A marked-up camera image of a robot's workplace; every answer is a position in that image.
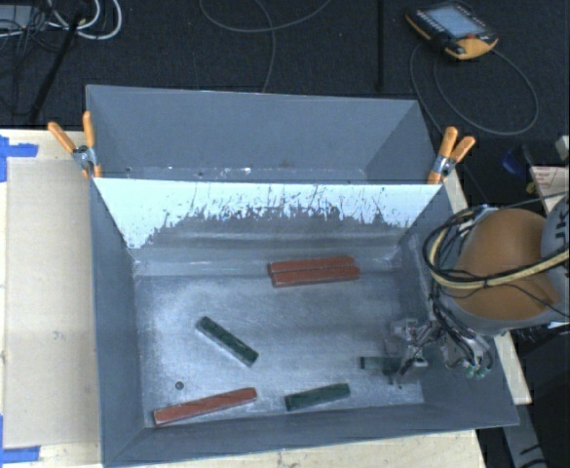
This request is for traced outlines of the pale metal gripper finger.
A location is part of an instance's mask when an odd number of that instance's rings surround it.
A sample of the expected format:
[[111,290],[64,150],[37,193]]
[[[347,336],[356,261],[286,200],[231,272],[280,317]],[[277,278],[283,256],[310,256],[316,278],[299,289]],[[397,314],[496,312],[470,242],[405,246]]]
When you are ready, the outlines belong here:
[[421,355],[409,356],[394,354],[389,357],[389,381],[395,386],[415,383],[429,367]]
[[399,319],[388,325],[388,333],[384,339],[384,350],[387,355],[410,355],[416,343],[418,323],[415,319]]

